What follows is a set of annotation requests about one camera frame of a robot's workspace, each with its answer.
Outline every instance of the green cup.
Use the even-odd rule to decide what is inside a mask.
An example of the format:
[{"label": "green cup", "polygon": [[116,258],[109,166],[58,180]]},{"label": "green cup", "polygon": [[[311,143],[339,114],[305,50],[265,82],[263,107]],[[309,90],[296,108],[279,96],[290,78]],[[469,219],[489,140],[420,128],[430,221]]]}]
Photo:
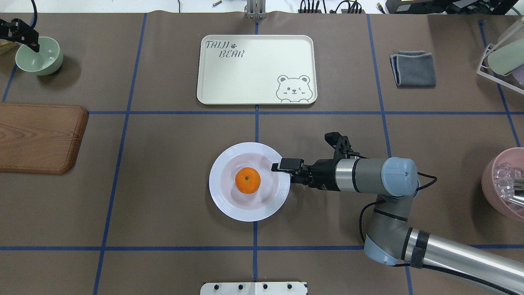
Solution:
[{"label": "green cup", "polygon": [[22,45],[16,52],[16,65],[23,71],[37,76],[56,72],[64,60],[58,42],[50,37],[39,37],[40,52],[34,52],[27,45]]}]

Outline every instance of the orange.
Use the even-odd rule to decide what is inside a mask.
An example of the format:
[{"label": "orange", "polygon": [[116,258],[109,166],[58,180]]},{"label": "orange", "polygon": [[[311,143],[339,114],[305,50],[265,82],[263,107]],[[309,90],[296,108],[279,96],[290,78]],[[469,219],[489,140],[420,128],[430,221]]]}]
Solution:
[{"label": "orange", "polygon": [[260,174],[251,167],[242,168],[235,176],[235,184],[240,192],[252,194],[260,187]]}]

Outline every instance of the white plate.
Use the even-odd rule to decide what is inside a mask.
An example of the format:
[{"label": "white plate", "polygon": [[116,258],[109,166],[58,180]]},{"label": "white plate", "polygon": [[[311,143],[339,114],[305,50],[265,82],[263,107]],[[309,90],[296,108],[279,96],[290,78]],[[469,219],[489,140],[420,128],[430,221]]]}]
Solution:
[{"label": "white plate", "polygon": [[313,103],[313,40],[305,35],[205,36],[196,97],[204,104]]},{"label": "white plate", "polygon": [[[231,146],[216,158],[209,174],[209,191],[216,206],[227,216],[244,222],[271,216],[284,204],[290,177],[271,171],[282,157],[267,145],[244,142]],[[251,167],[260,174],[260,188],[252,194],[241,193],[235,185],[240,169]]]}]

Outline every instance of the folded cloth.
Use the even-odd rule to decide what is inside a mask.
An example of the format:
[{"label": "folded cloth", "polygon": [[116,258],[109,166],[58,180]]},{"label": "folded cloth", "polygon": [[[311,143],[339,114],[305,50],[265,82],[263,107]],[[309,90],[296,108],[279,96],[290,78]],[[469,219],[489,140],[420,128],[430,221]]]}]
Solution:
[{"label": "folded cloth", "polygon": [[399,50],[391,56],[391,67],[398,86],[435,87],[433,56],[425,51]]}]

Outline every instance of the light blue joint cap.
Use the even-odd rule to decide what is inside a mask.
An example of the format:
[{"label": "light blue joint cap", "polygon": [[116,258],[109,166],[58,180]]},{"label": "light blue joint cap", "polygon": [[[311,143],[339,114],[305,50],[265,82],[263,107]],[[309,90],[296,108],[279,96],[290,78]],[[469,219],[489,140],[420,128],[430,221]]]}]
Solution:
[{"label": "light blue joint cap", "polygon": [[364,243],[364,253],[372,260],[389,266],[397,264],[398,261],[397,258],[387,254],[382,248],[378,247],[368,235],[366,235],[366,242]]},{"label": "light blue joint cap", "polygon": [[384,188],[392,196],[411,196],[417,189],[417,166],[412,159],[387,159],[382,166],[381,176]]}]

